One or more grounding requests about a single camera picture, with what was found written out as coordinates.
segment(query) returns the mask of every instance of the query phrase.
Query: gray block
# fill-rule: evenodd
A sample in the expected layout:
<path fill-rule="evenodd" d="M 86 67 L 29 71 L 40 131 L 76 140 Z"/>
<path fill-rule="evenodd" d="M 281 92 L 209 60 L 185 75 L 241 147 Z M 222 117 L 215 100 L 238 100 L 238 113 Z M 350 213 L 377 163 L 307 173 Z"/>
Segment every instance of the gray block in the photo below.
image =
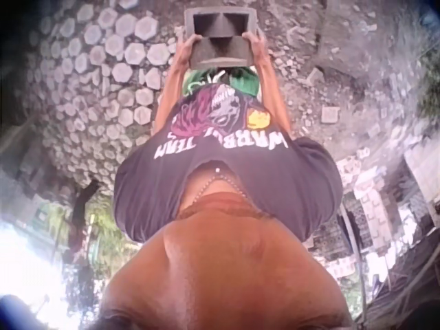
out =
<path fill-rule="evenodd" d="M 254 64 L 243 32 L 256 33 L 256 10 L 242 7 L 205 7 L 185 11 L 186 35 L 203 36 L 192 49 L 191 69 L 241 67 Z"/>

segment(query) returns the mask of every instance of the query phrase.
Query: black t-shirt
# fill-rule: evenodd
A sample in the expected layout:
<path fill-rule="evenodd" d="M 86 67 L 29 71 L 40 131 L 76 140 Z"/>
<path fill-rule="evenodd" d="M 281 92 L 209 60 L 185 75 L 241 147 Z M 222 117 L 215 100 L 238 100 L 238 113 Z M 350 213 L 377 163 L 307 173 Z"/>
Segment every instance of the black t-shirt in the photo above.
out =
<path fill-rule="evenodd" d="M 252 203 L 301 241 L 341 202 L 339 172 L 319 143 L 292 141 L 257 99 L 212 84 L 180 100 L 164 128 L 119 167 L 118 227 L 134 241 L 149 239 L 177 216 L 186 179 L 209 161 L 224 162 Z"/>

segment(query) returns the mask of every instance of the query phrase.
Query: chain necklace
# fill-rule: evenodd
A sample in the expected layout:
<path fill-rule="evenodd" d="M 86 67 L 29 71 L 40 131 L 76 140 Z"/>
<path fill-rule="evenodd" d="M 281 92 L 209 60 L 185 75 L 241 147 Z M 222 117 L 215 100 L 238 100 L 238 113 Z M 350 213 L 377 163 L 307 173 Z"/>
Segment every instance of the chain necklace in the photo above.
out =
<path fill-rule="evenodd" d="M 239 186 L 232 181 L 229 177 L 226 175 L 220 173 L 220 168 L 215 168 L 215 174 L 204 184 L 203 187 L 201 187 L 200 191 L 197 193 L 197 195 L 194 197 L 194 200 L 192 201 L 191 205 L 193 205 L 196 201 L 199 200 L 199 198 L 206 192 L 208 187 L 211 185 L 212 182 L 217 180 L 223 180 L 228 182 L 233 189 L 235 189 L 243 198 L 246 198 L 246 194 L 239 188 Z"/>

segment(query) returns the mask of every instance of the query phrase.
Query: man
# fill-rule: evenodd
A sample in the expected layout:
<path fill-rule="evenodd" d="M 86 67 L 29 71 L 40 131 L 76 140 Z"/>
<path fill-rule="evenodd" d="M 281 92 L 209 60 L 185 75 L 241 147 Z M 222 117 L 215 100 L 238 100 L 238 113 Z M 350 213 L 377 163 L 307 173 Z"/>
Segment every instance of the man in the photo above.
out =
<path fill-rule="evenodd" d="M 342 198 L 334 161 L 291 120 L 262 36 L 263 104 L 224 84 L 182 98 L 179 45 L 154 136 L 118 170 L 115 219 L 143 248 L 111 279 L 92 329 L 341 329 L 338 284 L 303 247 Z"/>
<path fill-rule="evenodd" d="M 66 221 L 69 225 L 69 236 L 67 238 L 67 246 L 69 249 L 63 253 L 63 262 L 65 264 L 75 263 L 80 256 L 80 251 L 83 248 L 86 237 L 85 204 L 93 197 L 98 189 L 98 180 L 92 179 L 86 188 L 81 189 L 78 198 L 75 200 L 71 221 Z"/>

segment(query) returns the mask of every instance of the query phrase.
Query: ground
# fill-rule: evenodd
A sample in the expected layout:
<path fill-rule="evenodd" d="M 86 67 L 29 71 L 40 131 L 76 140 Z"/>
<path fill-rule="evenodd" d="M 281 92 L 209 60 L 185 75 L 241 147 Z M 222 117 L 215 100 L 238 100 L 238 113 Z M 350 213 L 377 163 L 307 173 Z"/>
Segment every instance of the ground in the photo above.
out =
<path fill-rule="evenodd" d="M 81 186 L 93 175 L 103 195 L 112 196 L 118 166 L 151 134 L 186 8 L 257 9 L 294 135 L 327 147 L 347 190 L 361 168 L 399 158 L 426 125 L 414 127 L 424 33 L 381 1 L 61 3 L 26 33 L 14 92 L 37 113 L 55 167 Z"/>

